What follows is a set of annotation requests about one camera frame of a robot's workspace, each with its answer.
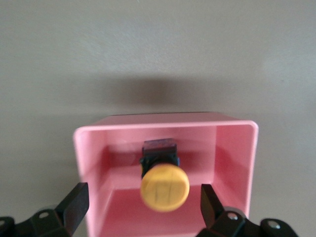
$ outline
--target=metal screw head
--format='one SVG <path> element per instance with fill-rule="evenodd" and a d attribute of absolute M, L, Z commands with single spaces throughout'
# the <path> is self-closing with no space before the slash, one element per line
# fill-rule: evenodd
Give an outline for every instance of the metal screw head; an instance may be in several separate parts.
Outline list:
<path fill-rule="evenodd" d="M 268 225 L 273 229 L 280 229 L 281 226 L 276 221 L 268 221 Z"/>
<path fill-rule="evenodd" d="M 238 220 L 238 216 L 235 214 L 235 213 L 228 213 L 227 216 L 229 217 L 229 219 L 233 220 L 233 221 L 236 221 Z"/>
<path fill-rule="evenodd" d="M 40 215 L 39 215 L 39 218 L 42 219 L 42 218 L 45 218 L 49 216 L 48 212 L 42 212 Z"/>

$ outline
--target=yellow button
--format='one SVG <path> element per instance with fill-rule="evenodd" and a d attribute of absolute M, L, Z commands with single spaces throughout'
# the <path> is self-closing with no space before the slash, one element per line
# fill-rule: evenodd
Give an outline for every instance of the yellow button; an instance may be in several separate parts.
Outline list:
<path fill-rule="evenodd" d="M 186 201 L 189 190 L 189 179 L 181 168 L 172 164 L 160 164 L 145 174 L 140 194 L 149 208 L 168 212 Z"/>

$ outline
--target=gray wall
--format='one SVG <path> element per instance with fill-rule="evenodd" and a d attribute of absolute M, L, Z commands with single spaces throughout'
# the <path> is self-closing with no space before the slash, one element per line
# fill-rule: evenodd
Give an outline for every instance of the gray wall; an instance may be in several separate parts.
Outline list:
<path fill-rule="evenodd" d="M 71 190 L 77 127 L 218 111 L 259 124 L 250 219 L 314 236 L 315 77 L 315 1 L 3 0 L 0 215 Z"/>

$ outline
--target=pink plastic box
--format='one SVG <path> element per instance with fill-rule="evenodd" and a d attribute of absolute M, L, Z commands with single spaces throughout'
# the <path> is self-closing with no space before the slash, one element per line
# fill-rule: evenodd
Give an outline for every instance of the pink plastic box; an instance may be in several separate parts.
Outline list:
<path fill-rule="evenodd" d="M 90 237 L 193 237 L 205 227 L 200 186 L 212 184 L 224 206 L 249 214 L 258 126 L 219 113 L 110 116 L 78 128 L 80 178 L 89 184 Z M 177 210 L 159 213 L 140 197 L 142 146 L 174 138 L 190 193 Z"/>

